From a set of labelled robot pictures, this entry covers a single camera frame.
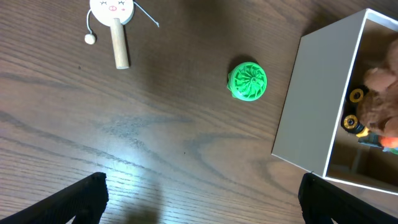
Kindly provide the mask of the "wooden pig face drum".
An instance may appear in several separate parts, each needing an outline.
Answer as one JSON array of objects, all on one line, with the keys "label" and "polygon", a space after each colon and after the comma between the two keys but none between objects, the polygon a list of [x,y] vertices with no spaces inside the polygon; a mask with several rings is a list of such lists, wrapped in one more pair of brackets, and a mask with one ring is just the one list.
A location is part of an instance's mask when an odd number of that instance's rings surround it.
[{"label": "wooden pig face drum", "polygon": [[90,27],[92,14],[102,25],[110,28],[116,68],[129,68],[124,25],[133,18],[135,8],[138,7],[157,27],[160,27],[160,24],[134,0],[89,0],[89,5],[90,9],[86,15],[88,34],[85,35],[85,42],[88,45],[96,43],[96,37]]}]

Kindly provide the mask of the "brown plush bear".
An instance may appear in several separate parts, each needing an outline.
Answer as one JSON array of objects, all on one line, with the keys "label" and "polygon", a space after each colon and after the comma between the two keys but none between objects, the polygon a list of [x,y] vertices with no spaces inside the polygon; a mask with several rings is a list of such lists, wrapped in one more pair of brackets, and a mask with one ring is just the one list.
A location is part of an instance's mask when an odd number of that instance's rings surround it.
[{"label": "brown plush bear", "polygon": [[380,67],[364,75],[369,89],[356,111],[361,124],[385,137],[397,137],[397,41],[393,41]]}]

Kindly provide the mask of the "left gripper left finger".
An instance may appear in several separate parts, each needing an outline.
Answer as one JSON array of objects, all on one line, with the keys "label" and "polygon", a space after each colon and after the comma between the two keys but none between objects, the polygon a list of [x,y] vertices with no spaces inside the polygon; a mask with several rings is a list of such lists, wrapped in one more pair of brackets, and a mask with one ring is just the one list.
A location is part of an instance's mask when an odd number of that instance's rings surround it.
[{"label": "left gripper left finger", "polygon": [[1,224],[98,224],[109,200],[106,174],[95,172],[63,190],[1,220]]}]

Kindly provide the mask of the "green round spinning top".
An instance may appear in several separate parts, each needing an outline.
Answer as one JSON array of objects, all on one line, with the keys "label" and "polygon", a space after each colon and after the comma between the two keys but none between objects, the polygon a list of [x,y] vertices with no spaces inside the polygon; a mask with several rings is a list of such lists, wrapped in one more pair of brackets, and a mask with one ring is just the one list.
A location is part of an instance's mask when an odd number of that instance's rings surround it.
[{"label": "green round spinning top", "polygon": [[227,89],[234,98],[242,101],[256,101],[266,91],[267,76],[255,62],[243,62],[228,74]]}]

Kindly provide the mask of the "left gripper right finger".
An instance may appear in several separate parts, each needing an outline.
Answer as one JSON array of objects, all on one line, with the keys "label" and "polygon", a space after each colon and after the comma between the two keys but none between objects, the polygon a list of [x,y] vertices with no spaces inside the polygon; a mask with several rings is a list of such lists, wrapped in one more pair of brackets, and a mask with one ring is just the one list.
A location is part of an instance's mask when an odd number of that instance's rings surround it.
[{"label": "left gripper right finger", "polygon": [[303,175],[298,200],[306,224],[397,224],[397,218],[352,196],[313,173]]}]

